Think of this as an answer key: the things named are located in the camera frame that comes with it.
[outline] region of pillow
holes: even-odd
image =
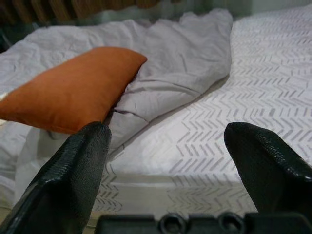
[[[146,57],[98,47],[47,70],[0,101],[0,119],[75,133],[103,121]]]

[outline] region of bedding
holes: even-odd
[[[10,92],[0,101],[0,118],[76,133],[106,118],[146,60],[126,48],[94,48]]]
[[[112,155],[115,159],[108,162],[104,171],[94,210],[113,214],[154,213],[157,217],[168,211],[185,215],[255,211],[223,142],[226,124],[232,121],[249,122],[275,131],[312,164],[311,11],[312,5],[308,5],[234,22],[231,32],[232,65],[227,80],[222,80],[223,83],[219,82],[191,104],[158,117],[127,141],[123,149],[115,151]],[[151,27],[146,21],[139,24]],[[29,61],[28,65],[36,67],[39,72],[43,67],[52,66],[51,63],[55,65],[64,57],[73,56],[82,47],[103,44],[103,38],[126,44],[124,38],[137,38],[128,34],[129,31],[144,34],[144,30],[133,26],[133,21],[114,22],[102,27],[66,27],[72,30],[70,35],[63,31],[65,28],[54,27],[49,29],[51,32],[47,37],[35,32],[16,45],[21,46],[21,51],[29,48],[28,53],[20,53],[18,58],[14,53],[6,56],[7,59],[25,61],[25,57],[35,55],[42,62]],[[110,28],[115,28],[115,31],[109,31]],[[152,36],[151,39],[155,38],[157,32]],[[34,37],[42,40],[31,41]],[[75,43],[58,44],[61,52],[55,48],[49,50],[53,45],[50,40],[56,43],[57,38]],[[176,56],[174,51],[168,50],[168,54]],[[26,68],[21,65],[15,74],[13,67],[10,70],[6,68],[10,85],[19,83],[20,79],[34,72]],[[24,70],[24,76],[19,74],[21,70]],[[0,93],[6,92],[4,84],[0,86],[3,89]],[[7,129],[9,124],[12,123],[6,123],[3,129]],[[18,199],[32,176],[66,135],[50,135],[53,137],[50,142],[55,144],[52,146],[47,141],[42,142],[46,139],[42,135],[47,132],[14,124],[14,132],[10,132],[13,139],[7,144],[0,142],[0,145],[9,147],[14,141],[24,146],[18,156],[12,154],[7,157],[12,162],[17,160],[16,183],[11,190],[15,191]],[[26,143],[24,139],[16,140],[16,132],[22,126],[26,133],[21,135],[35,140]],[[45,145],[50,146],[46,155],[38,153],[44,152]]]

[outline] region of bed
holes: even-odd
[[[308,5],[236,20],[231,32],[230,75],[196,101],[158,117],[115,151],[114,160],[104,170],[93,209],[156,217],[166,212],[217,215],[255,211],[223,142],[225,127],[233,121],[275,131],[312,164],[311,12],[312,5]],[[93,46],[79,28],[73,37],[57,27],[53,33],[50,40],[44,38],[37,44],[19,43],[21,50],[32,46],[36,58],[27,62],[31,69],[22,68],[25,77]],[[59,53],[39,52],[40,47],[55,43],[56,37],[75,41],[78,35],[80,43],[64,43]],[[8,61],[20,63],[28,58],[23,53],[8,56]],[[1,79],[7,66],[13,65],[0,64]],[[22,83],[18,77],[12,78],[14,86]],[[3,84],[0,93],[6,91]],[[62,142],[56,140],[44,149],[44,155],[21,156],[25,145],[31,144],[27,142],[31,130],[13,122],[0,129],[1,196],[8,205],[14,203],[12,197],[18,199]]]

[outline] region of patterned mattress cover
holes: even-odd
[[[117,152],[94,210],[255,211],[223,141],[233,121],[275,131],[312,164],[311,12],[308,5],[237,20],[226,83],[156,119]]]

